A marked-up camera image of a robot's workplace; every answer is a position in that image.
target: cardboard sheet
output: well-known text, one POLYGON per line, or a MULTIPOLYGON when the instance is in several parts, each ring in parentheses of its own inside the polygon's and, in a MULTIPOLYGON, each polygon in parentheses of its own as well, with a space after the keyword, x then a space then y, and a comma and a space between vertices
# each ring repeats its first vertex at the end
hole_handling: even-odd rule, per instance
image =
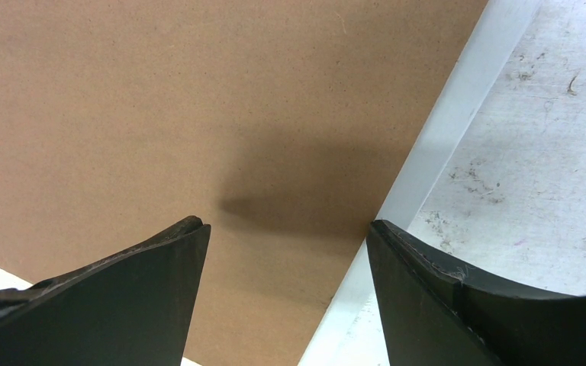
POLYGON ((485 2, 0 2, 0 267, 196 214, 185 353, 295 364, 485 2))

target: white floor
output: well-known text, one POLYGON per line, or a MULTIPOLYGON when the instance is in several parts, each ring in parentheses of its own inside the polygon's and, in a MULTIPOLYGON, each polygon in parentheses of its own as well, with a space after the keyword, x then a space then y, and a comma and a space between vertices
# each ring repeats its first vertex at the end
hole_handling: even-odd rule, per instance
MULTIPOLYGON (((543 1, 409 231, 506 278, 586 294, 586 1, 543 1)), ((332 364, 389 364, 375 297, 332 364)))

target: concrete floor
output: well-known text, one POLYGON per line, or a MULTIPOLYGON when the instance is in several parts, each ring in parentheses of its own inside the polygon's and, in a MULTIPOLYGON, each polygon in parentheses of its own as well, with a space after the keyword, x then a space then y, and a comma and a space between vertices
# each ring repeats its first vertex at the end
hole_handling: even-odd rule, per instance
MULTIPOLYGON (((586 2, 545 0, 409 231, 512 280, 586 294, 586 2)), ((375 297, 332 364, 387 365, 375 297)))

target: white edge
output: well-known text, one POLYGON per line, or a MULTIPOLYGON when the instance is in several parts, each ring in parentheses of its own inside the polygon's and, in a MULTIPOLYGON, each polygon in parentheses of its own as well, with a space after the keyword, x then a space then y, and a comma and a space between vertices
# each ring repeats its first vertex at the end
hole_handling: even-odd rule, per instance
MULTIPOLYGON (((488 2, 377 218, 390 220, 404 229, 410 226, 540 3, 488 2)), ((299 364, 330 364, 373 293, 363 242, 299 364)))

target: scuff mark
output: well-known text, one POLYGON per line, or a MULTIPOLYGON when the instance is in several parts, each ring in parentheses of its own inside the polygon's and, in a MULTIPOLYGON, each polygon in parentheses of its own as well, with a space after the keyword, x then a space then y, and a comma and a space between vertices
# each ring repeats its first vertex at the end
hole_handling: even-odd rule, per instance
POLYGON ((525 82, 526 80, 531 80, 532 77, 533 72, 520 72, 517 75, 517 78, 522 82, 525 82))
POLYGON ((572 80, 569 82, 569 85, 567 85, 567 94, 576 95, 576 91, 574 91, 574 89, 572 89, 572 84, 574 84, 574 81, 576 80, 577 77, 578 77, 578 74, 574 75, 572 80))
POLYGON ((345 20, 343 19, 343 17, 340 16, 340 14, 338 14, 337 11, 334 11, 333 13, 336 14, 336 16, 340 19, 340 23, 343 24, 343 33, 347 34, 347 28, 345 28, 345 20))

